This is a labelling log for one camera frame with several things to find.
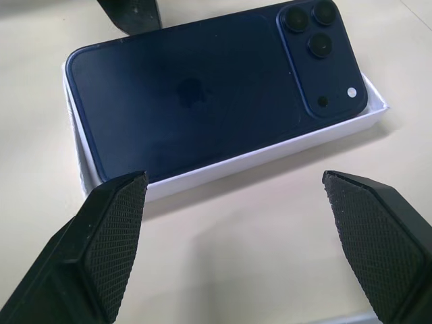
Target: table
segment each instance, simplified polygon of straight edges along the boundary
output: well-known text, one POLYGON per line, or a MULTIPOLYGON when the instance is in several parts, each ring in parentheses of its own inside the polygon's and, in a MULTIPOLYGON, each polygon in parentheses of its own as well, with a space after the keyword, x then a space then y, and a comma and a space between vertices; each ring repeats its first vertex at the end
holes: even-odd
MULTIPOLYGON (((159 0, 165 27, 276 3, 159 0)), ((117 323, 308 323, 371 311, 340 246, 326 169, 395 186, 432 222, 432 3, 338 0, 391 110, 366 132, 146 204, 117 323)), ((80 208, 61 64, 118 38, 96 1, 0 4, 0 304, 80 208)))

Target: blue smartphone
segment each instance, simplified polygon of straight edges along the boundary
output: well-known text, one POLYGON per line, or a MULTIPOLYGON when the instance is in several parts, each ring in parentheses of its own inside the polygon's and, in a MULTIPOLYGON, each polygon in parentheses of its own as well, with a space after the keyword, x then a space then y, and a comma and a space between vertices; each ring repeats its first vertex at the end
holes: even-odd
POLYGON ((158 182, 358 115, 341 15, 298 0, 92 45, 66 77, 102 181, 158 182))

